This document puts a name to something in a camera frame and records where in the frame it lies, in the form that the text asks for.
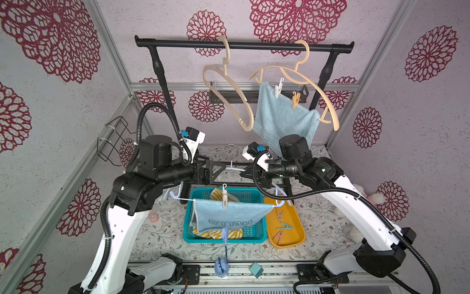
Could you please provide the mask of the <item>light blue hanger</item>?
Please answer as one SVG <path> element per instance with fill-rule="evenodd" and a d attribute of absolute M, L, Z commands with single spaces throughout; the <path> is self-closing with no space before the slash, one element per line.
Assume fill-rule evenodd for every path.
<path fill-rule="evenodd" d="M 244 178 L 240 175 L 246 167 L 251 164 L 251 161 L 242 156 L 241 145 L 229 143 L 227 145 L 199 145 L 198 152 L 201 155 L 209 157 L 209 159 L 226 164 L 227 168 L 222 171 L 212 186 L 222 186 L 226 183 L 229 187 L 255 187 L 251 178 Z M 273 184 L 278 185 L 286 193 L 292 193 L 292 184 L 289 179 L 275 179 Z M 179 197 L 183 198 L 180 203 L 185 205 L 186 199 L 189 198 L 191 190 L 197 187 L 196 184 L 182 184 L 181 194 Z"/>

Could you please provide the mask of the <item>yellow striped towel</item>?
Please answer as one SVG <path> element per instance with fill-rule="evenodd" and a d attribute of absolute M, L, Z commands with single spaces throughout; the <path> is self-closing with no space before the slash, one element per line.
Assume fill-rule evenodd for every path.
<path fill-rule="evenodd" d="M 210 200 L 213 201 L 222 201 L 223 200 L 223 192 L 222 190 L 215 188 L 210 194 Z M 196 236 L 199 236 L 204 239 L 213 239 L 213 240 L 221 240 L 222 239 L 222 230 L 211 230 L 207 232 L 200 233 L 197 229 L 197 221 L 196 216 L 193 214 L 191 220 L 191 227 L 192 233 Z M 228 231 L 228 239 L 229 240 L 240 240 L 244 236 L 243 230 L 229 230 Z"/>

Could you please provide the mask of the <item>peach pink clothespin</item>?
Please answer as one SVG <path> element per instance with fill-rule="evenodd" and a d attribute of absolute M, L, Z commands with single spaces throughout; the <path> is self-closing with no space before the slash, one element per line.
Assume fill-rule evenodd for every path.
<path fill-rule="evenodd" d="M 276 208 L 276 215 L 279 222 L 283 221 L 283 211 L 279 208 Z"/>

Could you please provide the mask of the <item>blue hello towel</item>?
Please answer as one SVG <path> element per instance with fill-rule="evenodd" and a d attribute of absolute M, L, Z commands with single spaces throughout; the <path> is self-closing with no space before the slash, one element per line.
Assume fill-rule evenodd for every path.
<path fill-rule="evenodd" d="M 224 207 L 221 201 L 196 199 L 190 226 L 198 233 L 239 230 L 256 225 L 273 209 L 274 205 L 265 203 L 228 202 Z"/>

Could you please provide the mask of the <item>green clothespin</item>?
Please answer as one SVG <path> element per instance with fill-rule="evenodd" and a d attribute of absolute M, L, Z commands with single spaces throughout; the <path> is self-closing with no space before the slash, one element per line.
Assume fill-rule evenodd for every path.
<path fill-rule="evenodd" d="M 278 227 L 277 230 L 292 230 L 293 227 L 290 225 L 284 225 L 282 227 Z"/>

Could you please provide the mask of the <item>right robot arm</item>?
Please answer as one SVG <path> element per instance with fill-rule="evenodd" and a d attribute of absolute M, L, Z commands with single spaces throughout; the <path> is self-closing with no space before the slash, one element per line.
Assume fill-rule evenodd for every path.
<path fill-rule="evenodd" d="M 415 290 L 394 276 L 408 252 L 420 263 L 439 294 L 441 286 L 428 262 L 412 245 L 416 233 L 409 227 L 394 224 L 354 187 L 344 171 L 329 158 L 312 155 L 305 138 L 293 134 L 280 139 L 281 157 L 272 159 L 267 146 L 253 142 L 242 155 L 253 164 L 248 169 L 257 189 L 274 200 L 298 200 L 320 195 L 338 208 L 364 236 L 354 245 L 326 251 L 312 268 L 313 277 L 303 278 L 293 285 L 318 285 L 339 282 L 349 274 L 364 270 L 376 278 L 391 278 L 409 293 Z M 307 192 L 276 196 L 268 192 L 272 180 L 294 178 L 310 188 Z"/>

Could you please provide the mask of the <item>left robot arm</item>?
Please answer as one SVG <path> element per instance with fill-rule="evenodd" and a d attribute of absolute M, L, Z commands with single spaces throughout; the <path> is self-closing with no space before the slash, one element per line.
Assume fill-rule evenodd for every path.
<path fill-rule="evenodd" d="M 166 113 L 177 142 L 165 135 L 142 137 L 143 120 L 151 108 Z M 72 286 L 69 293 L 143 294 L 161 282 L 179 282 L 183 278 L 183 261 L 171 254 L 135 269 L 128 268 L 138 232 L 165 188 L 184 182 L 209 186 L 225 167 L 224 163 L 189 150 L 175 115 L 166 106 L 152 102 L 143 107 L 137 121 L 137 147 L 100 209 L 104 236 L 93 264 L 84 280 Z"/>

